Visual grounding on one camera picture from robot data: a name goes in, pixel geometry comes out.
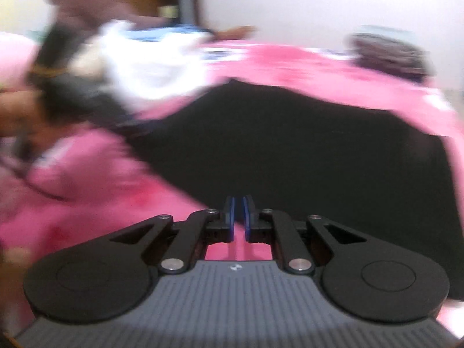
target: stack of folded clothes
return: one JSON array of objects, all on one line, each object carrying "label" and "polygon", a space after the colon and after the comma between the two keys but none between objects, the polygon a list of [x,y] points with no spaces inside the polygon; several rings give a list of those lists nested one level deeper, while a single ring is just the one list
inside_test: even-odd
[{"label": "stack of folded clothes", "polygon": [[361,67],[420,83],[431,76],[425,53],[407,31],[366,25],[350,37],[350,44]]}]

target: black cloth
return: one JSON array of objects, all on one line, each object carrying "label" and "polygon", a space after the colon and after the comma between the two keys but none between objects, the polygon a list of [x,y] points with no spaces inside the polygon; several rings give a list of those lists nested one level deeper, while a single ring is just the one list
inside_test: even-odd
[{"label": "black cloth", "polygon": [[250,194],[295,219],[326,216],[435,260],[464,300],[463,232],[439,137],[387,111],[234,80],[164,123],[163,146],[131,144],[196,200],[221,208]]}]

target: blue cloth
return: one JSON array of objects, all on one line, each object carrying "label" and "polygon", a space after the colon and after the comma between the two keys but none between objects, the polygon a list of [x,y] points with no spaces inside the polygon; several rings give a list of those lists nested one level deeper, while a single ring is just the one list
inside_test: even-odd
[{"label": "blue cloth", "polygon": [[138,41],[161,41],[167,34],[179,33],[189,34],[195,32],[210,32],[207,29],[202,29],[197,26],[188,24],[178,24],[171,27],[160,27],[157,29],[150,30],[139,30],[139,31],[125,31],[124,37],[127,39],[133,39]]}]

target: pink pillow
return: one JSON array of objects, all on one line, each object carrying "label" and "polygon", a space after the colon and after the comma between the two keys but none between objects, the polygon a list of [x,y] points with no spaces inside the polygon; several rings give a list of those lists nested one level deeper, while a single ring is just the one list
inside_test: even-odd
[{"label": "pink pillow", "polygon": [[0,85],[7,90],[26,89],[25,76],[38,45],[18,34],[0,32]]}]

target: wall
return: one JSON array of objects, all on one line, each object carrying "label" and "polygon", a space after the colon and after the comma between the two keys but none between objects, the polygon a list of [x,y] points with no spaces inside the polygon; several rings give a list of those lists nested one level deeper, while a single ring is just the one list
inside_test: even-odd
[{"label": "wall", "polygon": [[26,34],[42,30],[52,19],[45,0],[0,0],[0,31]]},{"label": "wall", "polygon": [[461,88],[464,0],[201,0],[215,29],[255,25],[258,40],[342,48],[362,24],[411,30],[430,51],[444,88]]}]

